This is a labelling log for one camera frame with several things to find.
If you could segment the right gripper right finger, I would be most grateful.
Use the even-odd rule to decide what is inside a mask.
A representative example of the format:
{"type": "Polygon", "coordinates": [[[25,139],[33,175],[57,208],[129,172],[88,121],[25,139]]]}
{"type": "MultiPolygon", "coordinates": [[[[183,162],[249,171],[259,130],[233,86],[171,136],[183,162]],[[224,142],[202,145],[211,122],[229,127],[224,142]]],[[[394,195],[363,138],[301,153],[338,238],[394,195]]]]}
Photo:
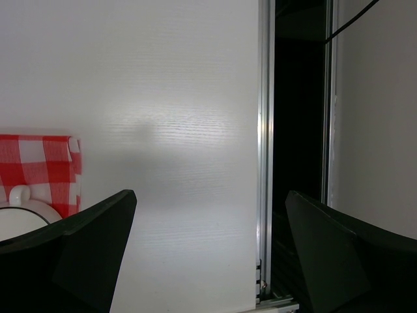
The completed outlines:
{"type": "Polygon", "coordinates": [[[302,310],[416,311],[416,240],[300,192],[285,206],[295,244],[289,289],[302,310]]]}

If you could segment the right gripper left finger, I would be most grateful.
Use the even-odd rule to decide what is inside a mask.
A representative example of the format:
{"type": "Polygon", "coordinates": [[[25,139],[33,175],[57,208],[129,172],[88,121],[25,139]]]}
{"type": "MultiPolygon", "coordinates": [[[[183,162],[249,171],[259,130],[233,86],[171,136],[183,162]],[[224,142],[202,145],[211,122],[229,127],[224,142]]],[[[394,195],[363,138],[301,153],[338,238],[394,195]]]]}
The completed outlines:
{"type": "Polygon", "coordinates": [[[136,205],[122,190],[1,241],[1,311],[109,312],[136,205]]]}

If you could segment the red white checkered cloth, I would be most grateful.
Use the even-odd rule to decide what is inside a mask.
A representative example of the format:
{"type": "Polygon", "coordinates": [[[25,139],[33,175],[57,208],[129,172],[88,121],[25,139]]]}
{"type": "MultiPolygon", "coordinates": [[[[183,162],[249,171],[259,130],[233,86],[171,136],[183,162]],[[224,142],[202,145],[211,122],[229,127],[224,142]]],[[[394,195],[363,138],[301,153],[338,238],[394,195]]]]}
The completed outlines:
{"type": "Polygon", "coordinates": [[[80,211],[82,157],[73,136],[1,135],[1,201],[18,185],[61,217],[80,211]]]}

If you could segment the white two-handled bowl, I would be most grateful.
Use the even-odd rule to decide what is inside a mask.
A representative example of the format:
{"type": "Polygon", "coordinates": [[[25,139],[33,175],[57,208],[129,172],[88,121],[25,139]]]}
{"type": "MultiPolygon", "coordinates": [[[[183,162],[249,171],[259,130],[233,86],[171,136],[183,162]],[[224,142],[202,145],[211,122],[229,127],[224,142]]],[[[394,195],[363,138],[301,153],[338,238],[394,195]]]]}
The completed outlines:
{"type": "Polygon", "coordinates": [[[1,241],[35,231],[62,219],[48,204],[31,199],[28,186],[15,186],[1,203],[1,241]]]}

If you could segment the aluminium frame rail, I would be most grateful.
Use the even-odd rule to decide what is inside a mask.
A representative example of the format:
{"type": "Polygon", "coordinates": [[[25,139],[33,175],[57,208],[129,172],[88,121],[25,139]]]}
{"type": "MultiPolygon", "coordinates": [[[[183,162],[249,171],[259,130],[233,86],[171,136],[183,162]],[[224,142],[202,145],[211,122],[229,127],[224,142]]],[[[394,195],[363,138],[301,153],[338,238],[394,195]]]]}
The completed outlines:
{"type": "Polygon", "coordinates": [[[272,290],[272,200],[274,156],[274,50],[276,2],[259,5],[257,112],[256,312],[297,312],[285,289],[272,290]]]}

